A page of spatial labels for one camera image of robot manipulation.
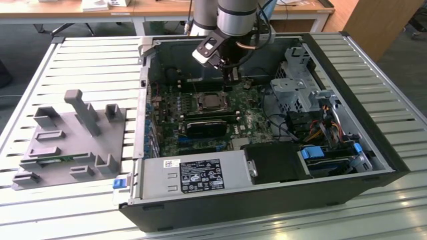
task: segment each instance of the white box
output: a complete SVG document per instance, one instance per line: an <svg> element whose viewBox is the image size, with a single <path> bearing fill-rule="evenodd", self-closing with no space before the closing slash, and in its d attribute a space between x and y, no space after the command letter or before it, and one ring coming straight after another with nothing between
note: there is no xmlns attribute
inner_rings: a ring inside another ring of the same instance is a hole
<svg viewBox="0 0 427 240"><path fill-rule="evenodd" d="M93 12L108 10L106 0L81 0L81 11Z"/></svg>
<svg viewBox="0 0 427 240"><path fill-rule="evenodd" d="M114 7L126 7L130 0L108 0L108 5Z"/></svg>

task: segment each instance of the green circuit board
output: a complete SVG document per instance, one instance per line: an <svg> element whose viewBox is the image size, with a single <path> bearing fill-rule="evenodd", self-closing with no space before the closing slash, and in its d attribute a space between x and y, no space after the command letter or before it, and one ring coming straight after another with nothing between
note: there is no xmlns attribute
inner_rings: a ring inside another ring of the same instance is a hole
<svg viewBox="0 0 427 240"><path fill-rule="evenodd" d="M189 140L185 132L181 131L184 124L178 118L182 113L196 114L200 112L194 93L181 93L166 86L160 86L158 91L153 92L158 92L157 96L161 97L161 100L154 98L157 102L153 103L161 157L204 153L204 151L230 151L236 148L233 140L240 139L250 144L273 141L273 134L260 108L262 95L256 86L244 89L244 84L240 83L232 87L232 91L216 92L226 99L226 109L238 111L238 121L226 124L224 136Z"/></svg>

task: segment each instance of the power supply label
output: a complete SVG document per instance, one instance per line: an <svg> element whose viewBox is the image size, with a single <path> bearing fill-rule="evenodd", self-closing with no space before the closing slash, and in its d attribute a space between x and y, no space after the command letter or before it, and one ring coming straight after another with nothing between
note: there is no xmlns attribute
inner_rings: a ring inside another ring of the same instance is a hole
<svg viewBox="0 0 427 240"><path fill-rule="evenodd" d="M184 194L224 188L224 177L218 159L181 162L180 191Z"/></svg>

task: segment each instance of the blue latch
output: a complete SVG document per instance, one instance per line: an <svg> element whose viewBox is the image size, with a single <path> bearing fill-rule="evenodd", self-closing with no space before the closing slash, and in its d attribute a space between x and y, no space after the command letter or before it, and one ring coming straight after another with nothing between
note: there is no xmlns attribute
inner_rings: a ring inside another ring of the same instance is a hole
<svg viewBox="0 0 427 240"><path fill-rule="evenodd" d="M324 157L325 154L323 153L321 147L320 146L308 146L300 151L301 157L304 159L311 159L311 158L320 158Z"/></svg>
<svg viewBox="0 0 427 240"><path fill-rule="evenodd" d="M126 187L126 179L117 178L112 182L112 189L124 189Z"/></svg>
<svg viewBox="0 0 427 240"><path fill-rule="evenodd" d="M353 149L356 150L357 153L361 153L363 149L359 143L353 144Z"/></svg>

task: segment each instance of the wooden cabinet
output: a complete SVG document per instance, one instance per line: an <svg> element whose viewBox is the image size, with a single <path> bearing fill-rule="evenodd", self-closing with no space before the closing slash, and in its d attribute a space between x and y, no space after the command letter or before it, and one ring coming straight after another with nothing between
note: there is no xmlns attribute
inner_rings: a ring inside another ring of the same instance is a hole
<svg viewBox="0 0 427 240"><path fill-rule="evenodd" d="M323 32L345 31L377 61L408 23L423 0L329 0L335 12Z"/></svg>

